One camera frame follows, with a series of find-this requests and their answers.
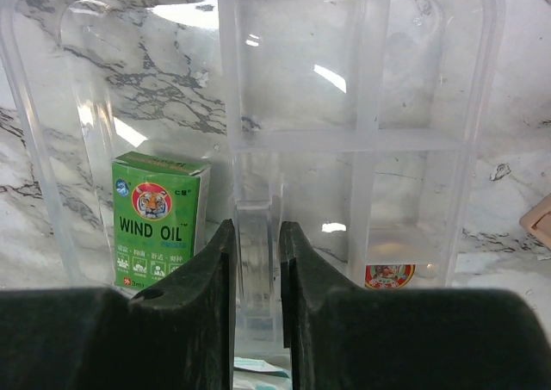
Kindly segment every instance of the hole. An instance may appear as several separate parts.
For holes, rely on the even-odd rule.
[[[156,298],[162,297],[163,295],[164,291],[162,289],[148,288],[144,289],[140,293],[137,293],[134,298],[132,298],[132,302],[155,300]]]

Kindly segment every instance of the red sticker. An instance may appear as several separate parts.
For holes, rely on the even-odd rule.
[[[368,265],[365,267],[365,286],[372,289],[402,288],[414,272],[415,265]]]

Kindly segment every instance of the beige object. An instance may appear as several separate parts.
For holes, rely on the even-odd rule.
[[[551,195],[525,214],[520,225],[551,249]]]

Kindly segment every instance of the clear plastic container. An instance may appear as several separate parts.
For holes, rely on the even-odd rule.
[[[444,286],[503,0],[0,0],[2,58],[67,274],[114,279],[110,165],[207,159],[238,231],[237,352],[282,353],[279,225],[358,284]]]

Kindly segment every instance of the tiger logo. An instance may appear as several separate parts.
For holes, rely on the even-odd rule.
[[[136,212],[147,220],[161,220],[171,208],[170,195],[155,183],[141,183],[133,192],[133,206]]]

